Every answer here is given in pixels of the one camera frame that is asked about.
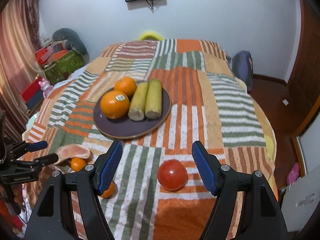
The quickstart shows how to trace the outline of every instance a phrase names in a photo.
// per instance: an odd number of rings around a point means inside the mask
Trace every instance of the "purple plate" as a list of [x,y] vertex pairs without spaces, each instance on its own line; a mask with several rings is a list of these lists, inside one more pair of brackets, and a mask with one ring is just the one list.
[[168,92],[162,88],[162,115],[159,119],[150,120],[145,118],[143,121],[136,122],[132,121],[127,114],[119,119],[108,119],[100,109],[100,101],[103,95],[94,107],[93,120],[103,135],[116,139],[137,138],[151,132],[165,121],[171,110],[170,96]]

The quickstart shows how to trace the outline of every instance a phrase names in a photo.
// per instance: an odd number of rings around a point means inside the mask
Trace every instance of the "silver bolt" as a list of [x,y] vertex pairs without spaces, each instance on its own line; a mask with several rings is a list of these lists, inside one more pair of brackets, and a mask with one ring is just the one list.
[[86,167],[85,167],[85,170],[86,171],[91,171],[93,169],[93,165],[92,164],[88,164]]
[[52,176],[57,177],[60,174],[60,171],[56,170],[52,173]]
[[254,174],[257,176],[257,177],[262,177],[263,173],[261,171],[255,171]]
[[221,165],[221,169],[223,171],[228,171],[228,170],[230,170],[230,167],[229,167],[229,165],[223,164],[223,165]]

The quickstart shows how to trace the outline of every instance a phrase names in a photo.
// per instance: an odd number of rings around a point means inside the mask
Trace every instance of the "pink plush toy figurine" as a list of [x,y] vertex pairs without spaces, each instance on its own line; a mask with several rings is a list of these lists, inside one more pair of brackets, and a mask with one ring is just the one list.
[[53,86],[51,86],[50,82],[44,78],[41,81],[39,81],[39,85],[41,90],[43,91],[43,97],[47,98],[50,91],[53,89]]

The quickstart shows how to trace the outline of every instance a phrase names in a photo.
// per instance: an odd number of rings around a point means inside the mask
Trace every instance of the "pink toy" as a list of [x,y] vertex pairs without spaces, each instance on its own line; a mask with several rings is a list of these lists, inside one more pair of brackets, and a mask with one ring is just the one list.
[[287,176],[287,185],[290,185],[291,183],[294,183],[295,181],[297,181],[299,176],[300,176],[299,163],[295,163],[292,166],[292,169]]
[[53,86],[51,86],[50,82],[44,78],[41,81],[39,81],[39,85],[41,90],[43,91],[43,97],[47,98],[50,91],[53,89]]

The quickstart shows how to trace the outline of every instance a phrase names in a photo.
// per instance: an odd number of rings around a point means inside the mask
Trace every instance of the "wooden door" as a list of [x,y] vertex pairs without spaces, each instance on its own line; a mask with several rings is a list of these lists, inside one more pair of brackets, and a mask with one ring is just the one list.
[[320,95],[320,21],[301,3],[301,35],[288,90],[297,110],[306,117]]

